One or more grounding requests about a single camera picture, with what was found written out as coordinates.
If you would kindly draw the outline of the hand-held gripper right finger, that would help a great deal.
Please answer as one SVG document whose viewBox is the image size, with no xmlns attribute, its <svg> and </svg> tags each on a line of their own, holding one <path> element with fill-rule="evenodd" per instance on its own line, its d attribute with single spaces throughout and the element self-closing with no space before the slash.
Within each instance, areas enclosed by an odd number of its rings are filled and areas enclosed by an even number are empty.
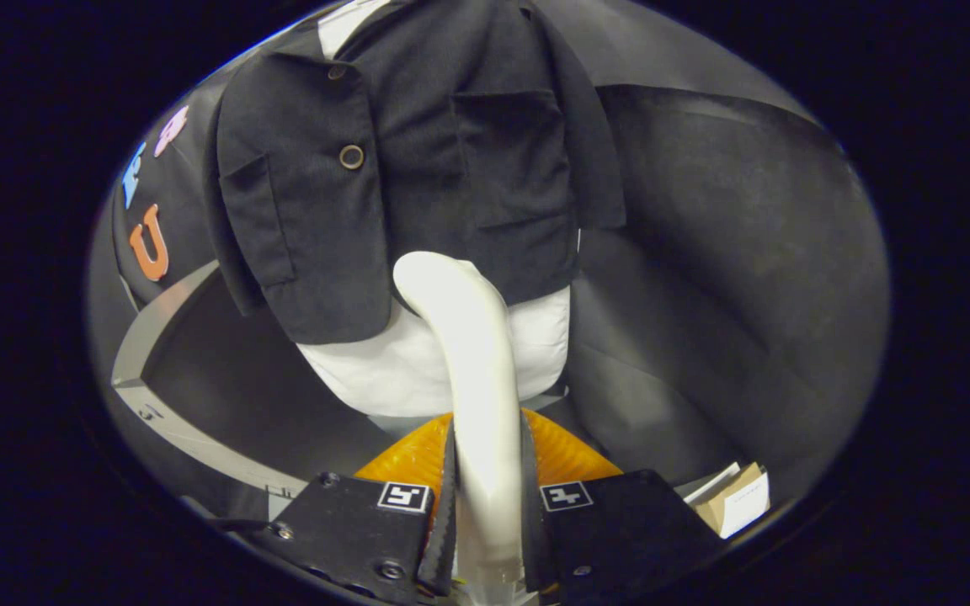
<svg viewBox="0 0 970 606">
<path fill-rule="evenodd" d="M 649 603 L 716 560 L 725 540 L 651 469 L 625 472 L 523 411 L 523 557 L 543 603 Z"/>
</svg>

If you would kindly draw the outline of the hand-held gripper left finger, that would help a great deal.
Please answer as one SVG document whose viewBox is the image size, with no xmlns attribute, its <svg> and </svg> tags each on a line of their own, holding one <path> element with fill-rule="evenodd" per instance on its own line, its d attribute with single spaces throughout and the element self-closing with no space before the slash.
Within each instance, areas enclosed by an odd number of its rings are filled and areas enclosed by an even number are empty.
<svg viewBox="0 0 970 606">
<path fill-rule="evenodd" d="M 323 472 L 251 540 L 301 574 L 389 605 L 450 594 L 453 417 L 426 422 L 354 475 Z"/>
</svg>

